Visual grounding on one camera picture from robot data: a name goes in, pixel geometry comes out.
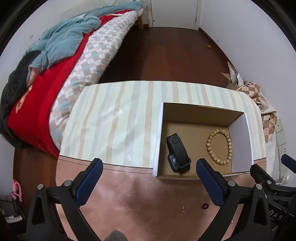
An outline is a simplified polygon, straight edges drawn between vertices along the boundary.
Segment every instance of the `black smartwatch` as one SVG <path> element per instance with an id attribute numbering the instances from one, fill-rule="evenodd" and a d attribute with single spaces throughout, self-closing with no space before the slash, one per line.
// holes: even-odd
<path id="1" fill-rule="evenodd" d="M 173 172 L 183 174 L 190 170 L 191 159 L 188 157 L 181 138 L 177 133 L 166 138 L 169 150 L 168 161 Z"/>

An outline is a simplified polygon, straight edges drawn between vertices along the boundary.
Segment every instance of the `black blanket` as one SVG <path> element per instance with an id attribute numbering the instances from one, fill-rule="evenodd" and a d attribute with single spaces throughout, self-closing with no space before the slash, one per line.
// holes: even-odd
<path id="1" fill-rule="evenodd" d="M 16 69 L 10 74 L 5 85 L 0 101 L 0 133 L 17 149 L 32 147 L 30 144 L 18 138 L 7 126 L 7 118 L 15 103 L 27 90 L 26 80 L 28 66 L 40 54 L 41 51 L 32 51 L 23 56 Z"/>

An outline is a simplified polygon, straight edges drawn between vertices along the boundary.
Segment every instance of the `black o-ring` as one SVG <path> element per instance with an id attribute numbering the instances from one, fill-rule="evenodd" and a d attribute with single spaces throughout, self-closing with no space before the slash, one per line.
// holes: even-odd
<path id="1" fill-rule="evenodd" d="M 203 204 L 202 208 L 203 208 L 203 209 L 208 209 L 209 206 L 210 206 L 209 204 L 205 203 L 205 204 Z"/>

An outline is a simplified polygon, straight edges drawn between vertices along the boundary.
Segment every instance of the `cardboard box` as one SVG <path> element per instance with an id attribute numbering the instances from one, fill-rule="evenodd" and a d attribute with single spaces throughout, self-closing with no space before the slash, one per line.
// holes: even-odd
<path id="1" fill-rule="evenodd" d="M 215 129 L 229 133 L 233 147 L 232 160 L 226 165 L 216 164 L 208 154 L 206 143 Z M 172 171 L 168 162 L 166 137 L 177 133 L 192 160 L 190 171 L 180 175 Z M 252 145 L 246 115 L 240 111 L 193 104 L 163 103 L 160 107 L 153 176 L 168 179 L 198 179 L 195 165 L 205 158 L 223 176 L 250 171 L 253 165 Z M 228 145 L 225 136 L 214 136 L 211 147 L 216 156 L 225 160 Z"/>

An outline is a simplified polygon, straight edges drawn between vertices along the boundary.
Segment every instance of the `blue blanket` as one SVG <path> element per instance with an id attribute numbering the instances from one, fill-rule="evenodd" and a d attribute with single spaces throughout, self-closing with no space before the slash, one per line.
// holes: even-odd
<path id="1" fill-rule="evenodd" d="M 99 17 L 121 10 L 140 10 L 143 4 L 140 1 L 95 9 L 70 19 L 62 20 L 50 29 L 43 32 L 41 38 L 33 43 L 26 53 L 40 50 L 41 53 L 31 63 L 41 74 L 46 69 L 60 61 L 71 57 L 78 49 L 83 35 L 98 29 L 101 25 Z"/>

